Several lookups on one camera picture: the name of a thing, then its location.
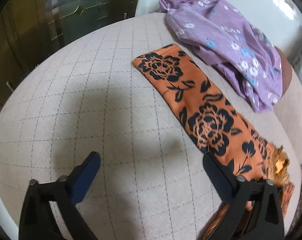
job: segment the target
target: orange floral fabric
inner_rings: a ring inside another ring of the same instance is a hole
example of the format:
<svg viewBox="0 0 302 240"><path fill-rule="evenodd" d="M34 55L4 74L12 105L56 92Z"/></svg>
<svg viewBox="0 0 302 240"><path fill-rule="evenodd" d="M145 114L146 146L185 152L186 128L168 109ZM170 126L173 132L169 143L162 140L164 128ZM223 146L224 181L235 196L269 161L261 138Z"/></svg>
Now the orange floral fabric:
<svg viewBox="0 0 302 240"><path fill-rule="evenodd" d="M282 192L280 193L280 206L282 209L282 215L283 217L286 215L289 200L293 194L293 190L295 189L295 186L289 182L288 184L284 185L282 188Z"/></svg>
<svg viewBox="0 0 302 240"><path fill-rule="evenodd" d="M243 175L247 180L268 178L269 161L276 147L259 136L178 45L141 55L132 65L163 96L204 154L214 153L234 175ZM283 198L286 204L291 194Z"/></svg>

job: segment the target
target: purple floral cloth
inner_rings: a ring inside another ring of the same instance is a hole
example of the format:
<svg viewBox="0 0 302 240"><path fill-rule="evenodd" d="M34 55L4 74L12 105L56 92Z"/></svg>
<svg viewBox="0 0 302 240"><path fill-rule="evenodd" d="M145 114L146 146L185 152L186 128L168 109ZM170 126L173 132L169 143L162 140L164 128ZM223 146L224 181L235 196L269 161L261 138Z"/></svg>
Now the purple floral cloth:
<svg viewBox="0 0 302 240"><path fill-rule="evenodd" d="M159 0L179 40L216 67L254 111L282 95L281 60L268 38L226 0Z"/></svg>

